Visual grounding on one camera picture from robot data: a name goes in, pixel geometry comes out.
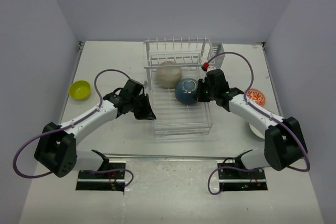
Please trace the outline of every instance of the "orange plate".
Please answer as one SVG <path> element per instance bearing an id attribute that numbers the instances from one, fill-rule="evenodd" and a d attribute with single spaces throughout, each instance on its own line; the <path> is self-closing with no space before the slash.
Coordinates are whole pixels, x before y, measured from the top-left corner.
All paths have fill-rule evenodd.
<path id="1" fill-rule="evenodd" d="M 250 89 L 247 92 L 247 97 L 249 97 L 252 101 L 257 103 L 259 106 L 264 106 L 266 103 L 266 98 L 264 94 L 257 89 Z"/>

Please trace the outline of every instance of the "lime green bowl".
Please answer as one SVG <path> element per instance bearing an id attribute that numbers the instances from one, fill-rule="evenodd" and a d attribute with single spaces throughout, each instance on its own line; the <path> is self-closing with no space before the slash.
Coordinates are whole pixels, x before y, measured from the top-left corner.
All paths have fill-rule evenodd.
<path id="1" fill-rule="evenodd" d="M 69 95 L 76 101 L 85 101 L 91 95 L 91 86 L 87 81 L 76 81 L 69 88 Z"/>

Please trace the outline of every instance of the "white bowl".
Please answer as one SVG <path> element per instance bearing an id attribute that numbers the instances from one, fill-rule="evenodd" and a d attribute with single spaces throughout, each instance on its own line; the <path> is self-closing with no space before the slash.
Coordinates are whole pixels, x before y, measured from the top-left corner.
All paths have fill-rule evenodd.
<path id="1" fill-rule="evenodd" d="M 177 65 L 174 61 L 165 61 L 160 66 Z M 156 81 L 164 88 L 175 88 L 182 78 L 182 69 L 180 67 L 158 68 L 156 71 Z"/>

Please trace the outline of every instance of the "white tabletop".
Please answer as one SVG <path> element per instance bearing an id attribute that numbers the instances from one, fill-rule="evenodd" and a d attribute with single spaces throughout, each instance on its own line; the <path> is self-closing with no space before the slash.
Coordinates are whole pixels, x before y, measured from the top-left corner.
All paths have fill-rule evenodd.
<path id="1" fill-rule="evenodd" d="M 265 108 L 278 112 L 260 45 L 227 45 L 248 58 L 255 72 L 254 88 L 266 97 Z M 75 75 L 93 84 L 106 68 L 125 71 L 138 81 L 146 80 L 141 42 L 87 41 Z M 222 69 L 231 87 L 242 90 L 250 82 L 243 60 L 227 56 Z M 98 80 L 102 94 L 125 84 L 118 73 L 105 73 Z M 93 91 L 85 102 L 69 99 L 63 121 L 72 119 L 98 102 Z M 207 136 L 155 139 L 152 123 L 137 121 L 129 113 L 97 129 L 78 146 L 103 153 L 236 156 L 245 150 L 263 148 L 241 118 L 211 103 L 213 127 Z M 304 166 L 303 162 L 295 165 Z M 36 179 L 29 190 L 21 223 L 323 223 L 308 173 L 266 168 L 268 191 L 225 192 L 212 196 L 206 188 L 215 161 L 129 161 L 134 182 L 125 195 L 111 191 L 75 191 L 78 173 L 59 179 L 54 175 Z M 45 169 L 38 165 L 36 173 Z M 212 180 L 218 189 L 217 176 Z"/>

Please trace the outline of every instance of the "dark blue bowl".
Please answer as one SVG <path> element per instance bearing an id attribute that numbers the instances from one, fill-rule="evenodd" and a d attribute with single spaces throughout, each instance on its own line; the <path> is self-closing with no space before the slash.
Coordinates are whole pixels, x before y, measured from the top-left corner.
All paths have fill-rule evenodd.
<path id="1" fill-rule="evenodd" d="M 175 97 L 180 103 L 192 105 L 197 102 L 193 97 L 196 91 L 197 81 L 191 78 L 183 79 L 175 87 Z"/>

